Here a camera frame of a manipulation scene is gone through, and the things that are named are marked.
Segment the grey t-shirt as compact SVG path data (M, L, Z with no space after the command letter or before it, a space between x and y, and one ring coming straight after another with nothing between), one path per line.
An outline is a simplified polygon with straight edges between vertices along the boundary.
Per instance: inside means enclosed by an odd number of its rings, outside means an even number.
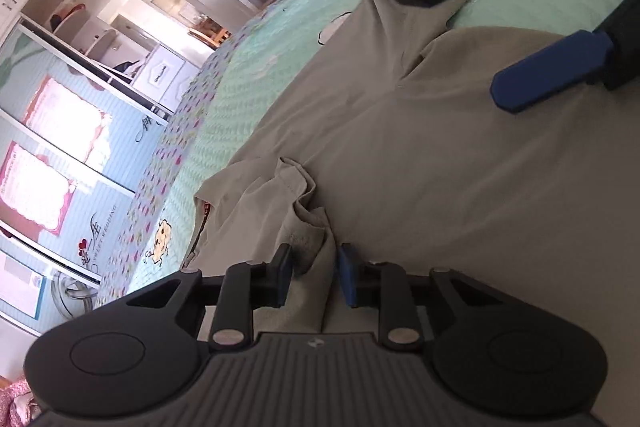
M492 78L555 42L360 0L195 196L184 265L206 275L293 247L285 308L262 331L372 329L333 280L337 247L420 274L460 271L595 335L608 356L596 412L639 421L639 87L582 86L518 115Z

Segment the white standing fan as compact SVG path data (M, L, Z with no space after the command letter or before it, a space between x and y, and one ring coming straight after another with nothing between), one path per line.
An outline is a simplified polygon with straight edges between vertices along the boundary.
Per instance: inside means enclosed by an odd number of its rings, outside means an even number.
M70 321L90 313L98 290L62 272L55 272L51 279L51 298L55 309Z

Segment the mint quilted bee bedspread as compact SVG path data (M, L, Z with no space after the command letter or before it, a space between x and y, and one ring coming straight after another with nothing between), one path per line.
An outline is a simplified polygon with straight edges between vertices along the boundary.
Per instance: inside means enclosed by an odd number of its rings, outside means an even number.
M622 0L470 0L454 26L511 26L567 35L601 23ZM235 50L165 200L153 251L126 294L176 271L194 225L193 196L228 164L258 121L320 49L324 28L359 0L278 0Z

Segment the white drawer unit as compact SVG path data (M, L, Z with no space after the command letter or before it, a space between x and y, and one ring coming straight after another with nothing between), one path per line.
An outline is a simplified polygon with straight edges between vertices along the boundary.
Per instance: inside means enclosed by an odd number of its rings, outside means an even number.
M175 113L200 70L171 50L158 46L134 77L132 87L169 112Z

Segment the pink fuzzy blanket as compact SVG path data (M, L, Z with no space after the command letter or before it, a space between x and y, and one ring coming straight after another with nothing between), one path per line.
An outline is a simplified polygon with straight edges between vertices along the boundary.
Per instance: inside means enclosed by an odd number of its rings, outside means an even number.
M32 389L24 379L9 383L1 381L1 427L28 426L40 414Z

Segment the white sliding door wardrobe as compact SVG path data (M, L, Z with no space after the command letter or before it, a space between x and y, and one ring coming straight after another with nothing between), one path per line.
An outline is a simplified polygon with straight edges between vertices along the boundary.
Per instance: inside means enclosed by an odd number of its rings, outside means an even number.
M67 320L51 279L99 290L175 113L134 90L158 47L201 69L258 0L1 0L1 315Z

